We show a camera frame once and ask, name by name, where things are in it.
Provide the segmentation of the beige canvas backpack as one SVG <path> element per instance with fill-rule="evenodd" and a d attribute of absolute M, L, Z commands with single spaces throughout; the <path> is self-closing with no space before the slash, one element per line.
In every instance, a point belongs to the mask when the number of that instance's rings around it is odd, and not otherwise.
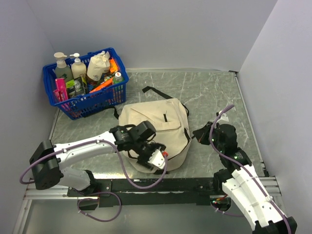
<path fill-rule="evenodd" d="M 119 125 L 138 126 L 144 121 L 150 122 L 156 132 L 156 135 L 150 139 L 166 146 L 167 170 L 176 170 L 185 161 L 191 144 L 188 123 L 190 112 L 177 98 L 151 86 L 142 89 L 144 93 L 149 90 L 154 91 L 163 99 L 125 105 L 118 118 Z"/>

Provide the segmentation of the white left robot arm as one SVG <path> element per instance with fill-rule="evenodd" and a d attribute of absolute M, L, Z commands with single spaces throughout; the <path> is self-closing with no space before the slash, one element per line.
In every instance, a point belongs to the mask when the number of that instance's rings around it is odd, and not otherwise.
<path fill-rule="evenodd" d="M 149 169 L 157 167 L 167 171 L 166 146 L 153 138 L 156 129 L 149 121 L 138 125 L 116 126 L 100 135 L 64 144 L 52 144 L 45 140 L 31 156 L 30 169 L 37 190 L 46 190 L 56 185 L 67 186 L 90 196 L 98 188 L 91 171 L 77 170 L 71 166 L 80 161 L 102 155 L 133 151 L 139 165 Z"/>

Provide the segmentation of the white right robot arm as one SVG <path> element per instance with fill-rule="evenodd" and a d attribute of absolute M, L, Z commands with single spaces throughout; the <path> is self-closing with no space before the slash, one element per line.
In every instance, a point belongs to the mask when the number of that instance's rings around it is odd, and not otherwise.
<path fill-rule="evenodd" d="M 227 194 L 247 219 L 254 234 L 293 234 L 297 223 L 276 205 L 261 183 L 247 154 L 238 146 L 236 128 L 208 122 L 193 131 L 200 144 L 219 151 L 224 169 L 214 174 L 213 189 Z"/>

